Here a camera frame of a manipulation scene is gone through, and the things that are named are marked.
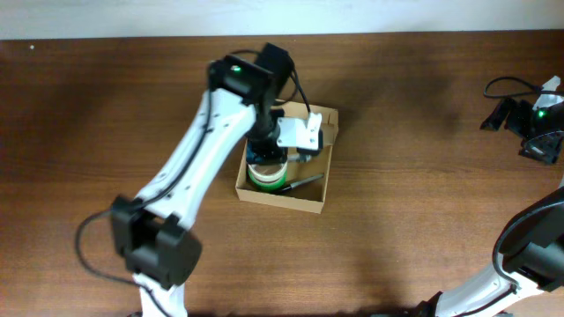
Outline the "black white marker pen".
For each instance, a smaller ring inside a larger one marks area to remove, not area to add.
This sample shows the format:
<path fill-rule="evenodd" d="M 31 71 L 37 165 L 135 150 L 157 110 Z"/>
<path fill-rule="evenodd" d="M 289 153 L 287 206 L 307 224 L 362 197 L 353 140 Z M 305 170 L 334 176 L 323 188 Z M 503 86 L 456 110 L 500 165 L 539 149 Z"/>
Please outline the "black white marker pen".
<path fill-rule="evenodd" d="M 324 174 L 319 173 L 317 175 L 310 176 L 310 177 L 303 179 L 303 180 L 291 182 L 291 183 L 289 183 L 289 184 L 287 184 L 287 185 L 285 185 L 281 188 L 276 189 L 275 191 L 273 191 L 273 194 L 281 195 L 283 193 L 287 193 L 289 191 L 292 191 L 295 188 L 301 187 L 303 185 L 309 184 L 309 183 L 314 182 L 314 181 L 318 181 L 318 180 L 322 179 L 323 177 L 324 177 Z"/>

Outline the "clear black ballpoint pen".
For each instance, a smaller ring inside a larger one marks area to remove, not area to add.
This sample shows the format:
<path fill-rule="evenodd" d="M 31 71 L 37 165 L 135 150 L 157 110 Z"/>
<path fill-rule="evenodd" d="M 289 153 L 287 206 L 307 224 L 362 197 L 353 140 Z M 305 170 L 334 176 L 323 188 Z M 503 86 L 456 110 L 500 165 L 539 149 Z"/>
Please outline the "clear black ballpoint pen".
<path fill-rule="evenodd" d="M 311 155 L 301 154 L 301 153 L 289 154 L 287 156 L 288 162 L 306 163 L 309 162 L 311 159 L 312 159 Z"/>

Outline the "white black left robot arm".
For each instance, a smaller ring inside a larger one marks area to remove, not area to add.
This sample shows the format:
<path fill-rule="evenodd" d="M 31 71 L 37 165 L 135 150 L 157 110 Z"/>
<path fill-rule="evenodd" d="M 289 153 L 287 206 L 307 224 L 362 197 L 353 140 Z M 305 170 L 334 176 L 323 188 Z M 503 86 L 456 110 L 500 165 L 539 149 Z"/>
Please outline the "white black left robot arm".
<path fill-rule="evenodd" d="M 254 164 L 282 163 L 278 99 L 295 77 L 289 53 L 271 43 L 254 61 L 236 51 L 212 62 L 198 114 L 168 162 L 134 199 L 109 211 L 115 251 L 133 275 L 143 316 L 184 316 L 184 284 L 203 247 L 192 234 L 206 191 L 235 145 L 247 138 Z"/>

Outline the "green tape roll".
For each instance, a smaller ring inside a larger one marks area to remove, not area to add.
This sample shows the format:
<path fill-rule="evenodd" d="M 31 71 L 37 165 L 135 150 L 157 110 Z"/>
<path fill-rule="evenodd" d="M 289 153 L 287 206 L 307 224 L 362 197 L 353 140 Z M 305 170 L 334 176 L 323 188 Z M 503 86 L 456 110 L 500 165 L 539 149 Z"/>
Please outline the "green tape roll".
<path fill-rule="evenodd" d="M 248 174 L 250 182 L 261 191 L 272 192 L 281 189 L 286 183 L 286 173 L 274 181 L 260 181 L 253 174 Z"/>

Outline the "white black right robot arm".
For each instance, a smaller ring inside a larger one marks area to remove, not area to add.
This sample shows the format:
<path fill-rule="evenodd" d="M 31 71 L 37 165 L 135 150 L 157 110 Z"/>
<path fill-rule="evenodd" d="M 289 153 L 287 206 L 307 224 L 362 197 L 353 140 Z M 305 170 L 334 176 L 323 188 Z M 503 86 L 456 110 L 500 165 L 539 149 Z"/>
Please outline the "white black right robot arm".
<path fill-rule="evenodd" d="M 521 140 L 520 156 L 554 165 L 563 155 L 560 77 L 495 96 L 481 129 L 504 128 Z M 493 245 L 490 263 L 450 291 L 439 291 L 409 314 L 420 317 L 504 316 L 515 303 L 563 285 L 563 189 L 512 217 Z"/>

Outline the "brown cardboard box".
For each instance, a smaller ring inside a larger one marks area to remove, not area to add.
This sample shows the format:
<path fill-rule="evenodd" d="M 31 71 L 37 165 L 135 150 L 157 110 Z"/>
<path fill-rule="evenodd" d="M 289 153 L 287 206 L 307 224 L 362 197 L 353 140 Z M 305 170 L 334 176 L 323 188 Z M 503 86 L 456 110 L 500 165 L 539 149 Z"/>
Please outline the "brown cardboard box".
<path fill-rule="evenodd" d="M 329 107 L 311 106 L 314 113 L 322 115 L 321 130 L 323 131 L 323 149 L 321 153 L 313 157 L 307 163 L 288 164 L 286 181 L 301 181 L 307 177 L 323 173 L 319 180 L 290 190 L 286 194 L 274 195 L 259 190 L 251 181 L 248 175 L 246 163 L 246 152 L 243 150 L 239 172 L 237 175 L 235 190 L 241 201 L 251 203 L 261 203 L 265 205 L 287 208 L 291 210 L 301 210 L 320 214 L 326 198 L 326 191 L 330 176 L 330 162 L 333 145 L 338 135 L 338 110 Z"/>

